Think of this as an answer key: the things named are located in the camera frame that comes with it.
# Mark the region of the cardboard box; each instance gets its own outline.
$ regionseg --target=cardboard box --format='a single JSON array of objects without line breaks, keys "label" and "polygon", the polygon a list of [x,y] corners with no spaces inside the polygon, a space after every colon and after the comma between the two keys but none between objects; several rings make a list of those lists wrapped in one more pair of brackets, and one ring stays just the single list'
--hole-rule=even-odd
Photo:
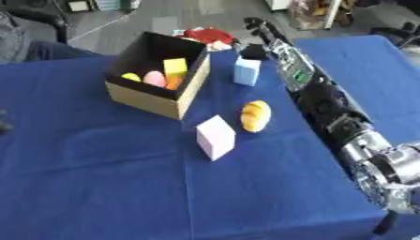
[{"label": "cardboard box", "polygon": [[[169,90],[121,75],[133,72],[142,79],[152,70],[163,73],[163,60],[186,58],[188,73],[177,90]],[[144,32],[107,70],[106,86],[113,100],[151,113],[181,120],[210,72],[205,44]]]}]

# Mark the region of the toy bread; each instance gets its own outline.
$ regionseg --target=toy bread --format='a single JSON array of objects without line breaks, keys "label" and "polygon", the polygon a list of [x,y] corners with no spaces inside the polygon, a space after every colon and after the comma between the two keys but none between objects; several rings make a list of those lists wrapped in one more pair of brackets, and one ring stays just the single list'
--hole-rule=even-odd
[{"label": "toy bread", "polygon": [[242,109],[242,127],[249,132],[259,132],[265,128],[271,118],[271,109],[262,100],[249,102]]}]

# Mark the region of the robotic arm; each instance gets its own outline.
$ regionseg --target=robotic arm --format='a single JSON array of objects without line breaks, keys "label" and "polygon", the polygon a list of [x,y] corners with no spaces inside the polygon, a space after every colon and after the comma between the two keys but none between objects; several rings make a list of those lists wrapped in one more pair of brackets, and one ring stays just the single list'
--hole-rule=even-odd
[{"label": "robotic arm", "polygon": [[397,213],[420,213],[420,142],[392,146],[356,101],[270,22],[246,18],[296,107],[368,199]]}]

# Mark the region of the yellow cube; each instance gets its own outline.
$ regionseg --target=yellow cube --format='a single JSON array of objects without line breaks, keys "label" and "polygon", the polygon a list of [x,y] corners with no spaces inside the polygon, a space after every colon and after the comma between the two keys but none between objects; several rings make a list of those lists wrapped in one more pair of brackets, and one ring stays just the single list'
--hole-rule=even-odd
[{"label": "yellow cube", "polygon": [[165,67],[165,75],[167,78],[174,75],[184,77],[188,72],[187,60],[185,58],[164,60],[163,66]]}]

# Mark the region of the orange toy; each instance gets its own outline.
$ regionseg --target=orange toy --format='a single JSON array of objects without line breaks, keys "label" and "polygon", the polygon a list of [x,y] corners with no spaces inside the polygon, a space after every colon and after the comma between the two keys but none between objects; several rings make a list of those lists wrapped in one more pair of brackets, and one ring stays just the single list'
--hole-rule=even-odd
[{"label": "orange toy", "polygon": [[182,83],[183,80],[184,79],[181,76],[174,75],[174,76],[168,77],[166,79],[166,82],[168,83],[166,85],[166,88],[170,90],[176,90],[178,89],[179,85]]}]

